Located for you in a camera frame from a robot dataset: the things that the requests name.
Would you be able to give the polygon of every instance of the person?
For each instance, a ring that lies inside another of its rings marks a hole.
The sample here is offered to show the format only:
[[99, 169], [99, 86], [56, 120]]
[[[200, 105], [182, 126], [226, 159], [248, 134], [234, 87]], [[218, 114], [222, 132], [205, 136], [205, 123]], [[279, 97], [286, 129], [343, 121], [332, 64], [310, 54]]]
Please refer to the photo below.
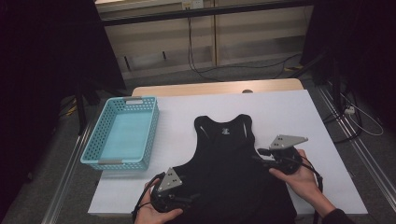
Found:
[[[303, 158], [306, 158], [305, 152], [302, 149], [299, 149], [298, 152]], [[298, 196], [310, 203], [322, 217], [323, 224], [354, 223], [341, 209], [337, 209], [326, 196], [320, 192], [312, 171], [301, 166], [300, 169], [292, 175], [285, 175], [275, 168], [270, 168], [269, 172], [271, 175], [285, 181]], [[149, 202], [150, 193], [148, 190], [141, 202], [141, 204], [145, 205], [140, 208], [135, 224], [163, 224], [183, 213], [182, 209], [175, 209], [168, 213], [159, 213]]]

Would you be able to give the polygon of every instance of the turquoise plastic basket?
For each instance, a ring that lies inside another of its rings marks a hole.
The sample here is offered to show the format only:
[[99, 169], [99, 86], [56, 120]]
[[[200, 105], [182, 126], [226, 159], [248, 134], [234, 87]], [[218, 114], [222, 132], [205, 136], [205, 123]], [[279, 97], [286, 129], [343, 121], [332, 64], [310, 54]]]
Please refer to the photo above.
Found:
[[96, 170], [147, 170], [159, 113], [153, 96], [108, 99], [81, 162]]

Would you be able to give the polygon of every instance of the person's left hand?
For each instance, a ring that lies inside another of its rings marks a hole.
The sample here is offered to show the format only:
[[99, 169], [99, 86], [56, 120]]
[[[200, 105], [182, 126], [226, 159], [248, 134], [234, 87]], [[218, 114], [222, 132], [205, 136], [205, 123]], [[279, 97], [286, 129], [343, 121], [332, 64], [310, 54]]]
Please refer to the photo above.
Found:
[[[158, 181], [160, 181], [160, 179], [156, 179], [150, 187], [154, 186]], [[155, 208], [149, 203], [150, 193], [151, 190], [148, 190], [145, 196], [143, 196], [141, 204], [147, 204], [139, 209], [135, 224], [163, 224], [167, 221], [174, 219], [175, 217], [178, 217], [180, 214], [183, 213], [183, 210], [180, 208], [167, 213], [157, 212], [157, 210], [155, 210]]]

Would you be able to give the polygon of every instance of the black horizontal bar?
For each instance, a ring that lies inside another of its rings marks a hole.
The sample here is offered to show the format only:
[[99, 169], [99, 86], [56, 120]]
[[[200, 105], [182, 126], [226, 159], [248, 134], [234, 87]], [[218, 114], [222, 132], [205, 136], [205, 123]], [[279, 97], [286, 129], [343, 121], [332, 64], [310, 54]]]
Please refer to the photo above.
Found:
[[156, 14], [149, 14], [143, 16], [102, 19], [102, 23], [104, 26], [114, 26], [114, 25], [147, 22], [147, 21], [167, 21], [174, 19], [213, 16], [213, 15], [230, 14], [230, 13], [238, 13], [238, 12], [261, 11], [261, 10], [279, 9], [279, 8], [287, 8], [287, 7], [306, 7], [306, 6], [313, 6], [315, 3], [318, 2], [329, 2], [329, 1], [288, 0], [288, 1], [276, 1], [276, 2], [249, 4], [249, 5], [231, 6], [231, 7], [207, 7], [207, 8], [192, 9], [192, 10], [180, 10], [175, 12], [156, 13]]

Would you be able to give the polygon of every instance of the black tank top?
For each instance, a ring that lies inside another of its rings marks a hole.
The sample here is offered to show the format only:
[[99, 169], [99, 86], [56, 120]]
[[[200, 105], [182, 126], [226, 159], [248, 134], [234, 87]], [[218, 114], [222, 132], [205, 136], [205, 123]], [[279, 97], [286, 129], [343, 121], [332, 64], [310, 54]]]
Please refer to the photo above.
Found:
[[248, 115], [224, 123], [207, 116], [195, 119], [195, 154], [174, 169], [184, 177], [177, 196], [200, 197], [169, 223], [294, 223], [286, 184], [253, 159], [251, 124]]

